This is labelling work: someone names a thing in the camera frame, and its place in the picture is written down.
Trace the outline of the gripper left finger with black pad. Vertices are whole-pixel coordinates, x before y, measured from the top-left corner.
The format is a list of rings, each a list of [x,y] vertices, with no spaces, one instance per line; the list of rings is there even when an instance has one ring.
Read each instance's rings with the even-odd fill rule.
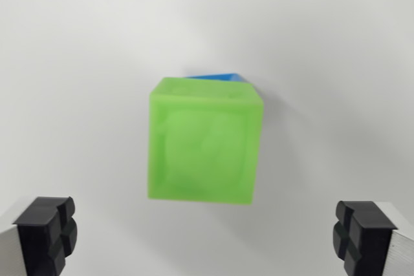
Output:
[[[60,275],[76,246],[72,197],[29,196],[1,214],[1,275]]]

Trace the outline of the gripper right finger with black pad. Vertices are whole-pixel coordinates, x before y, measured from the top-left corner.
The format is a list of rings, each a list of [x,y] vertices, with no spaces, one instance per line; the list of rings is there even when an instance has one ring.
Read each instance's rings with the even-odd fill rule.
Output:
[[[339,201],[332,232],[350,276],[413,275],[413,224],[390,202]]]

